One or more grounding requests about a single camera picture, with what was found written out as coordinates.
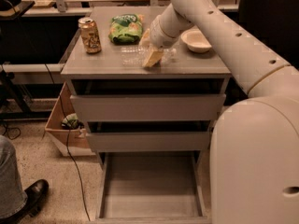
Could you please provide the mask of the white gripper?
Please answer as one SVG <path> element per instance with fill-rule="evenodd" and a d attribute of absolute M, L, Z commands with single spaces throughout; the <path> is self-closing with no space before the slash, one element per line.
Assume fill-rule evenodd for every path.
<path fill-rule="evenodd" d="M 154 45 L 149 46 L 145 52 L 142 66 L 152 67 L 159 62 L 164 55 L 163 49 L 172 47 L 177 42 L 178 36 L 178 27 L 173 22 L 165 21 L 162 16 L 157 16 L 139 41 L 141 47 L 147 47 L 150 43 Z"/>

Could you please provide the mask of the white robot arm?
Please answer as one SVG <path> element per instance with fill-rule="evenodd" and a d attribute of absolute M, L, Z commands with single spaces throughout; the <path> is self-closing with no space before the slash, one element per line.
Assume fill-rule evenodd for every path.
<path fill-rule="evenodd" d="M 195 25 L 248 96 L 217 120 L 210 145 L 212 224 L 299 224 L 299 74 L 217 8 L 171 0 L 151 23 L 159 50 Z"/>

